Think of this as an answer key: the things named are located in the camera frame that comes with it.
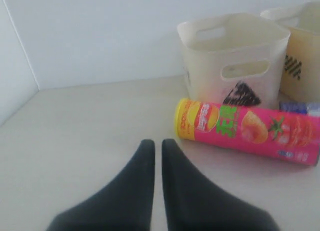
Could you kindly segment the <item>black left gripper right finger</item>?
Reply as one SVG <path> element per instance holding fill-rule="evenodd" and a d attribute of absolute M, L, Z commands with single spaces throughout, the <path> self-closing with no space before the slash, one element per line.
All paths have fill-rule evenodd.
<path fill-rule="evenodd" d="M 174 139 L 162 141 L 162 188 L 170 231 L 277 231 L 265 210 L 203 175 Z"/>

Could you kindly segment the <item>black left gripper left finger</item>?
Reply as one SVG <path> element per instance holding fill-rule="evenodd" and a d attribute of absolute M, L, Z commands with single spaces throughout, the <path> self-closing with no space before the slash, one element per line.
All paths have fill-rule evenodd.
<path fill-rule="evenodd" d="M 78 205 L 58 214 L 49 231 L 149 231 L 155 187 L 155 143 L 144 139 L 121 172 Z"/>

